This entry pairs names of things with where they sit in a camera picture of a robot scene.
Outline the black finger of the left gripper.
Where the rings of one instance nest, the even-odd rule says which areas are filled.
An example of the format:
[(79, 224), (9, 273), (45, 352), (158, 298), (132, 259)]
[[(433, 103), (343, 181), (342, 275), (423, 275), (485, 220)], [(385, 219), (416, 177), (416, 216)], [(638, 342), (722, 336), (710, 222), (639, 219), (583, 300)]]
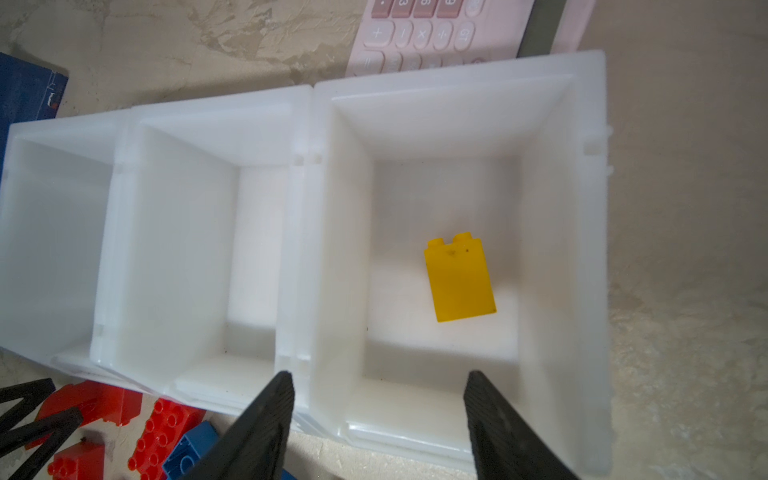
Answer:
[(2, 387), (0, 389), (1, 403), (16, 402), (16, 404), (1, 416), (1, 431), (10, 431), (55, 390), (56, 387), (51, 378)]
[(1, 456), (17, 450), (36, 440), (43, 444), (10, 476), (10, 480), (33, 479), (47, 464), (61, 445), (80, 427), (83, 421), (77, 408), (70, 408), (42, 420), (8, 430), (1, 429)]

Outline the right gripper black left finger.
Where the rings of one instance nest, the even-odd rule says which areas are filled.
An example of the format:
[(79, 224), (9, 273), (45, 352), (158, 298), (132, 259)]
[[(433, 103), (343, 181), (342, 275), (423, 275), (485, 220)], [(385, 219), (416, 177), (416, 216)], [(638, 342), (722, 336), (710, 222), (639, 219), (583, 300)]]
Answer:
[(291, 373), (278, 372), (224, 436), (183, 477), (280, 479), (294, 401)]

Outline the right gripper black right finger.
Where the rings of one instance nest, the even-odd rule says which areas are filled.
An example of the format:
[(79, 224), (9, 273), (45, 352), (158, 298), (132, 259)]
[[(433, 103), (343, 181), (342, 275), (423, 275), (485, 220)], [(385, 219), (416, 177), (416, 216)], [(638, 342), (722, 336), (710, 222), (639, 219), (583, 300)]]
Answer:
[(469, 373), (463, 399), (478, 479), (577, 479), (483, 372)]

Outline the red lego small brick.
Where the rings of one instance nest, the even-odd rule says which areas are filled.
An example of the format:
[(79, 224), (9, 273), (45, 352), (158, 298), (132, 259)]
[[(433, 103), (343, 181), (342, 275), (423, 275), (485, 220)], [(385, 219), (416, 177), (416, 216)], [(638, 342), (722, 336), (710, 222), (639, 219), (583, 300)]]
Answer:
[(47, 473), (53, 480), (102, 480), (104, 459), (103, 444), (81, 441), (56, 453)]

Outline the yellow lego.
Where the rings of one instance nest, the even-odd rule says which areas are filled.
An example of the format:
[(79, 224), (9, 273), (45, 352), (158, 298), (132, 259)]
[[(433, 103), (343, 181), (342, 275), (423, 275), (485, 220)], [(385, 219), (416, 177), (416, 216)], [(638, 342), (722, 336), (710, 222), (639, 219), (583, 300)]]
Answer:
[(497, 312), (482, 241), (470, 232), (427, 242), (424, 258), (439, 323)]

